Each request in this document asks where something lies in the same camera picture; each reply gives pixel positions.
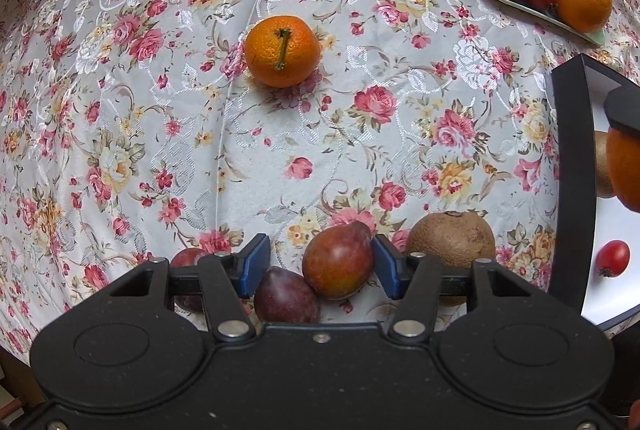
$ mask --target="plum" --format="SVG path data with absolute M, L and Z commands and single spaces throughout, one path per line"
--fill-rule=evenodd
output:
M 254 295 L 255 314 L 262 322 L 317 324 L 320 302 L 305 279 L 278 266 L 271 266 Z
M 318 233 L 302 258 L 302 274 L 308 285 L 329 300 L 353 295 L 372 271 L 371 231 L 359 221 Z
M 173 257 L 170 267 L 195 266 L 201 257 L 208 255 L 202 248 L 185 248 L 178 251 Z M 199 296 L 176 296 L 174 298 L 178 307 L 190 313 L 202 313 L 202 299 Z

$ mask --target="orange stem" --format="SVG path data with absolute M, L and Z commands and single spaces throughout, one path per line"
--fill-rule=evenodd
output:
M 280 54 L 278 55 L 278 62 L 275 65 L 275 70 L 282 71 L 284 69 L 284 56 L 287 53 L 287 44 L 289 43 L 289 36 L 291 35 L 291 30 L 282 28 L 276 32 L 276 35 L 278 38 L 282 39 L 282 44 L 280 45 Z

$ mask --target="pink rose pattern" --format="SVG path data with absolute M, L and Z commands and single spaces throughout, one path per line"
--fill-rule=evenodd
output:
M 0 236 L 15 265 L 0 345 L 26 360 L 44 324 L 149 255 L 264 232 L 273 263 L 298 269 L 289 227 L 360 221 L 402 249 L 444 209 L 487 211 L 498 261 L 546 287 L 535 241 L 554 237 L 559 159 L 538 81 L 588 51 L 640 82 L 639 1 L 616 1 L 602 49 L 491 0 L 429 1 L 2 0 Z M 322 59 L 303 84 L 254 86 L 252 10 L 314 30 Z M 87 256 L 93 239 L 105 250 Z M 322 316 L 389 309 L 367 286 Z

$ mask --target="blue gripper pad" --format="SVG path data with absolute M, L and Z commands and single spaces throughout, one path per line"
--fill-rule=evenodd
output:
M 392 300 L 401 299 L 409 287 L 409 281 L 401 280 L 399 274 L 399 260 L 403 257 L 388 238 L 382 235 L 377 235 L 372 239 L 371 247 L 374 270 L 386 295 Z
M 249 298 L 254 295 L 271 262 L 269 236 L 258 233 L 240 253 L 243 260 L 242 271 L 234 286 L 240 298 Z

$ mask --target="circular indentation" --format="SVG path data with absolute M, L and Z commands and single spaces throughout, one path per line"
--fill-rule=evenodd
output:
M 204 350 L 197 328 L 166 307 L 100 293 L 45 327 L 30 359 L 47 397 L 75 410 L 120 413 L 188 381 Z
M 317 344 L 325 344 L 329 340 L 331 340 L 331 336 L 329 336 L 327 333 L 314 334 L 314 341 Z
M 514 324 L 498 330 L 494 346 L 505 360 L 525 366 L 551 365 L 569 351 L 562 334 L 536 324 Z
M 394 331 L 408 338 L 420 336 L 426 330 L 427 327 L 425 327 L 422 322 L 418 322 L 418 320 L 400 320 L 394 324 Z
M 76 339 L 74 350 L 92 365 L 118 366 L 137 360 L 149 348 L 149 336 L 135 325 L 111 323 L 91 327 Z
M 242 320 L 225 320 L 218 326 L 218 332 L 228 338 L 239 338 L 249 332 L 249 325 Z

